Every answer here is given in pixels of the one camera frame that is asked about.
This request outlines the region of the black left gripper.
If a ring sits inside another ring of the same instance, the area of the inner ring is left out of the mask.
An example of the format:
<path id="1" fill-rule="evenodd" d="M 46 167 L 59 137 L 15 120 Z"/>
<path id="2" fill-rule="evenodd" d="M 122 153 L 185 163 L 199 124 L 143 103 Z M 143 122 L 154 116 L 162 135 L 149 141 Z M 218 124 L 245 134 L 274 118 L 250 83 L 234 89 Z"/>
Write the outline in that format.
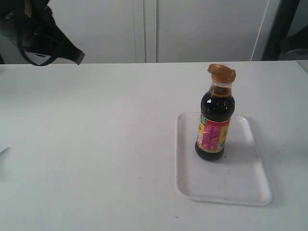
<path id="1" fill-rule="evenodd" d="M 76 64 L 80 64 L 85 57 L 84 52 L 77 48 L 56 25 L 52 10 L 47 4 L 37 10 L 33 36 L 32 53 L 64 58 Z"/>

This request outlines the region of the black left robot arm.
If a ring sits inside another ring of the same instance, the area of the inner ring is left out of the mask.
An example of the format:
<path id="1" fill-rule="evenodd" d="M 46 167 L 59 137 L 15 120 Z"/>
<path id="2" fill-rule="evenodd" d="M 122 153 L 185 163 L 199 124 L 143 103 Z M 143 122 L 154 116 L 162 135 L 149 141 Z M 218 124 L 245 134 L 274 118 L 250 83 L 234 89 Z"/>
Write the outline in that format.
<path id="1" fill-rule="evenodd" d="M 47 66 L 58 58 L 79 65 L 85 57 L 57 26 L 48 0 L 2 0 L 0 34 L 29 64 Z"/>

